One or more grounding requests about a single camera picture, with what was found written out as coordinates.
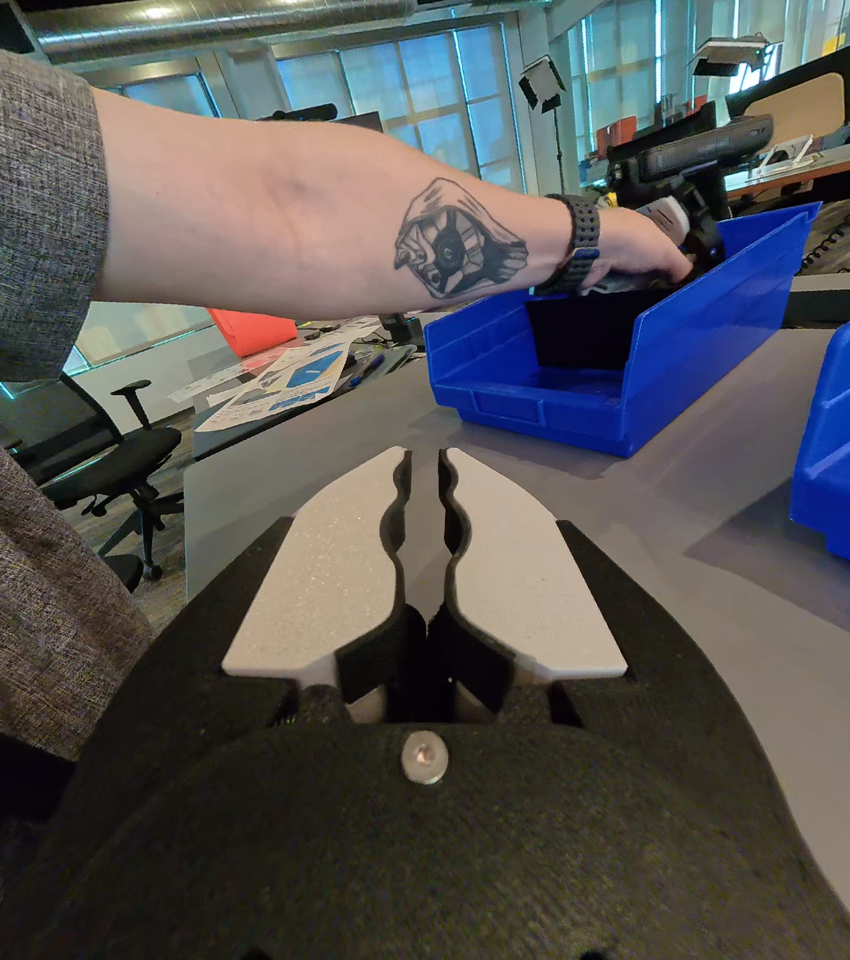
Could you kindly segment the person's left forearm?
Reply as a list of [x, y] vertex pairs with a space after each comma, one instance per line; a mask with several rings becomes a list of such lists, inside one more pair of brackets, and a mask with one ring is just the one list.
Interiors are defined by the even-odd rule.
[[[215, 119], [93, 94], [109, 188], [99, 302], [298, 321], [415, 311], [544, 282], [570, 243], [561, 202], [484, 183], [366, 128]], [[509, 280], [434, 296], [410, 267], [395, 268], [407, 211], [439, 178], [525, 244]]]

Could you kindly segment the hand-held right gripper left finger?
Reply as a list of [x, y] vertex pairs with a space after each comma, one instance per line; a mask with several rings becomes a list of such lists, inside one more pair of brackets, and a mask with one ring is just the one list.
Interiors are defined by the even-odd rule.
[[409, 452], [393, 446], [298, 510], [222, 669], [232, 677], [343, 685], [336, 654], [382, 627], [404, 600], [385, 519], [404, 520]]

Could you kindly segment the wooden desk with black legs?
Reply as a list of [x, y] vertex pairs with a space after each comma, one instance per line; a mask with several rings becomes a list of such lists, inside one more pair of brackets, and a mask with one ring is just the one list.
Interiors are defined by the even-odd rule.
[[850, 144], [795, 171], [731, 174], [726, 192], [735, 217], [819, 203], [799, 274], [850, 273]]

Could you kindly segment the person's left hand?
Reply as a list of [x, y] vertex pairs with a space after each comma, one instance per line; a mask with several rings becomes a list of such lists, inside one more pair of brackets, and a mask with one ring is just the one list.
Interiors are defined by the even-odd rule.
[[609, 273], [651, 273], [678, 283], [693, 270], [693, 263], [679, 247], [634, 210], [599, 209], [598, 250], [583, 287], [596, 286]]

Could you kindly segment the blue storage bin with divider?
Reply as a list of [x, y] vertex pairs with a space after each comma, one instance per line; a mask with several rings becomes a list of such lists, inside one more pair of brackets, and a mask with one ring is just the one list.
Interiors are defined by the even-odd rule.
[[436, 403], [469, 423], [630, 457], [779, 330], [819, 209], [720, 222], [727, 258], [636, 319], [617, 373], [539, 366], [527, 292], [433, 321], [424, 341]]

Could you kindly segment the red bag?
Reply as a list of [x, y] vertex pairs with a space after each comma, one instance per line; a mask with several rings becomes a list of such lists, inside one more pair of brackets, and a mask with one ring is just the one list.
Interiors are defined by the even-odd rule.
[[208, 308], [225, 342], [239, 358], [245, 358], [294, 341], [294, 320], [243, 311]]

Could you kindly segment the black studio light panel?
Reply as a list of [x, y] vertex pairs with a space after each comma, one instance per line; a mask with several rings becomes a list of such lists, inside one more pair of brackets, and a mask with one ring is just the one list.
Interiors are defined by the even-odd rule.
[[566, 183], [563, 167], [563, 150], [561, 142], [561, 128], [559, 108], [562, 105], [562, 94], [566, 87], [559, 74], [558, 68], [550, 54], [540, 56], [524, 67], [519, 78], [519, 89], [522, 91], [531, 116], [541, 119], [540, 132], [544, 131], [547, 118], [551, 118], [554, 170], [557, 175], [557, 184], [560, 190], [552, 189], [551, 193], [566, 193]]
[[761, 33], [743, 37], [710, 37], [695, 51], [692, 65], [695, 77], [729, 78], [739, 67], [760, 69], [770, 41]]

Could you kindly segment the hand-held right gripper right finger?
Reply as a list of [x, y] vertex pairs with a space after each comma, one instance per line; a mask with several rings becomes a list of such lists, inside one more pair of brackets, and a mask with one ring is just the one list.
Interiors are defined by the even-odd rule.
[[444, 605], [463, 683], [621, 678], [619, 648], [555, 516], [457, 447], [439, 452]]

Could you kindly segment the metal air duct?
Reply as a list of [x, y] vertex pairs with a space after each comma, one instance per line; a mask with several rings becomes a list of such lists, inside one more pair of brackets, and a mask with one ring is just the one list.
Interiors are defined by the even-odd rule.
[[417, 11], [415, 1], [140, 1], [41, 10], [25, 19], [47, 57], [66, 65], [338, 31]]

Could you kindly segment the black table mat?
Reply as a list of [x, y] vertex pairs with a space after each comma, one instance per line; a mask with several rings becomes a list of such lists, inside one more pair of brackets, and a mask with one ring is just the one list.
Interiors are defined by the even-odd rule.
[[850, 322], [850, 272], [796, 276], [781, 328], [826, 330]]

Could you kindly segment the printed leaflet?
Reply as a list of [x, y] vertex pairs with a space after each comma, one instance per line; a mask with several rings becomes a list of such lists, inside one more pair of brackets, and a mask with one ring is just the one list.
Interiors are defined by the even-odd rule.
[[351, 344], [341, 339], [287, 351], [194, 429], [210, 433], [244, 426], [328, 396], [344, 370]]

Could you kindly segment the black wristwatch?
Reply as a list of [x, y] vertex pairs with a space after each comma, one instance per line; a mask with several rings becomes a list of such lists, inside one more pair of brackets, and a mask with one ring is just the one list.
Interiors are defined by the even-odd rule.
[[583, 288], [599, 258], [600, 222], [598, 208], [575, 195], [547, 194], [563, 204], [571, 217], [572, 229], [563, 258], [545, 283], [529, 289], [535, 297], [576, 295]]

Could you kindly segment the black bin divider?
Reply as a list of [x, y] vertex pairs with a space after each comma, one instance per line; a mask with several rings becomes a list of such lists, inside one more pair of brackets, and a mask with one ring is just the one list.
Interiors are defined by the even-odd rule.
[[665, 289], [589, 293], [526, 302], [538, 365], [620, 373], [636, 319], [668, 298]]

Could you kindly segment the black office chair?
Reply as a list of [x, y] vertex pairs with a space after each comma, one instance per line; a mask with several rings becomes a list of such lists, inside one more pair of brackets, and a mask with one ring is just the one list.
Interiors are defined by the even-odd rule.
[[159, 581], [164, 570], [153, 554], [154, 535], [165, 518], [184, 512], [184, 493], [161, 494], [152, 483], [182, 442], [176, 428], [156, 426], [140, 392], [149, 379], [125, 384], [111, 395], [127, 401], [139, 427], [123, 434], [102, 406], [66, 373], [17, 388], [0, 384], [0, 443], [58, 510], [89, 500], [84, 514], [102, 518], [119, 498], [134, 508], [98, 555], [107, 559], [131, 534], [142, 542], [143, 578]]

